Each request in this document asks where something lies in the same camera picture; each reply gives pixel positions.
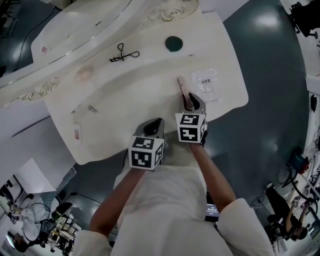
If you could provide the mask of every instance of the person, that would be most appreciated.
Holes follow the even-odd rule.
[[[296,198],[292,201],[290,208],[286,200],[277,193],[271,182],[266,186],[265,193],[275,213],[275,215],[268,217],[269,222],[271,220],[278,222],[282,218],[285,223],[280,226],[281,236],[285,239],[291,238],[294,241],[297,239],[304,239],[308,234],[308,230],[306,227],[302,227],[302,225],[308,211],[309,204],[306,203],[304,205],[304,209],[298,220],[293,215],[295,205],[298,203]]]
[[[49,236],[48,232],[55,225],[55,220],[50,219],[51,215],[53,218],[58,218],[72,205],[71,203],[62,203],[51,214],[52,202],[75,174],[75,171],[71,169],[64,176],[56,191],[45,192],[35,198],[33,195],[28,195],[20,207],[13,206],[15,212],[19,214],[19,221],[22,221],[21,232],[17,232],[12,239],[16,250],[24,253],[33,245],[46,246],[44,241]]]
[[[207,189],[220,212],[204,221]],[[108,235],[116,226],[113,248]],[[169,143],[154,171],[124,165],[112,193],[75,239],[73,256],[274,256],[255,212],[237,199],[201,144]]]

